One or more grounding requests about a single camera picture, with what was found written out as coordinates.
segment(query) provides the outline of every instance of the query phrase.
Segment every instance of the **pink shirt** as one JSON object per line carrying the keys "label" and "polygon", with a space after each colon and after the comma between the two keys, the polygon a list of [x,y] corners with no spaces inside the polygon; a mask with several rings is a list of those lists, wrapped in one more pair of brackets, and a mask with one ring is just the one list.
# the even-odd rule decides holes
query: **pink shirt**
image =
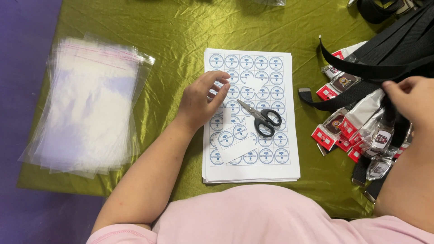
{"label": "pink shirt", "polygon": [[434,234],[392,216],[331,219],[312,199],[273,185],[244,185],[169,204],[152,231],[115,224],[87,244],[434,244]]}

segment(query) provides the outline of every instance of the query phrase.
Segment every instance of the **green satin cloth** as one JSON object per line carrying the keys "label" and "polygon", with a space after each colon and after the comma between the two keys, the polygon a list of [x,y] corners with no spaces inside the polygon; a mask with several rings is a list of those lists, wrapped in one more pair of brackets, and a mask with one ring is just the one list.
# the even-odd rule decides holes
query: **green satin cloth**
{"label": "green satin cloth", "polygon": [[[204,72],[205,48],[291,52],[301,178],[272,184],[312,198],[333,217],[362,218],[371,215],[373,205],[350,181],[354,162],[340,149],[323,157],[310,136],[330,113],[302,104],[296,93],[300,87],[316,91],[327,82],[320,71],[324,65],[320,34],[327,48],[335,51],[368,40],[383,27],[367,24],[355,8],[345,7],[346,2],[287,0],[280,7],[251,0],[63,0],[54,42],[63,36],[81,38],[89,31],[156,58],[134,107],[142,152],[175,117],[184,88]],[[32,131],[48,89],[46,76]],[[185,154],[172,201],[240,185],[202,183],[202,138],[200,129]],[[91,180],[49,174],[24,163],[17,186],[107,197],[128,168]]]}

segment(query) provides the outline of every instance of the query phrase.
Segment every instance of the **sticker sheet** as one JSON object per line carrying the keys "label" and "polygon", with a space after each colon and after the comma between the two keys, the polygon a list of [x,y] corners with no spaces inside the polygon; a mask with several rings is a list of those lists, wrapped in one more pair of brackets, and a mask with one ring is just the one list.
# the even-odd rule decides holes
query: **sticker sheet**
{"label": "sticker sheet", "polygon": [[[295,181],[300,178],[291,54],[208,48],[204,59],[205,72],[221,70],[231,75],[228,79],[231,87],[225,101],[204,126],[204,182]],[[259,92],[246,87],[246,81],[251,77],[264,81]],[[253,116],[237,99],[258,111],[273,109],[280,114],[282,124],[275,128],[273,137],[259,136],[253,125]],[[224,131],[224,111],[230,111],[232,124],[246,124],[256,148],[235,160],[222,163],[212,137],[218,138]]]}

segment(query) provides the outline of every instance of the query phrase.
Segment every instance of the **paper stack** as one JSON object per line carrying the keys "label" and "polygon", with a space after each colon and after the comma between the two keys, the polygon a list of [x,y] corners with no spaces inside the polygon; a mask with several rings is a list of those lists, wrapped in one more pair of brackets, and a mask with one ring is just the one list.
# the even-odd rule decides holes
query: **paper stack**
{"label": "paper stack", "polygon": [[[205,72],[209,70],[230,74],[231,87],[204,126],[203,182],[299,179],[291,54],[206,49]],[[254,117],[237,99],[258,111],[273,109],[280,114],[282,124],[273,137],[257,133]]]}
{"label": "paper stack", "polygon": [[90,34],[60,40],[42,117],[19,160],[87,178],[129,163],[140,152],[132,107],[154,61]]}

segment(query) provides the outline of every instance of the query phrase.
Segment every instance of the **purple surface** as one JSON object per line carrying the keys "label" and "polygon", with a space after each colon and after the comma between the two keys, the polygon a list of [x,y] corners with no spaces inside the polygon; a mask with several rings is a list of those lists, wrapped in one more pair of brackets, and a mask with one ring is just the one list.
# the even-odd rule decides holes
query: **purple surface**
{"label": "purple surface", "polygon": [[15,187],[61,0],[0,7],[0,243],[85,243],[102,198]]}

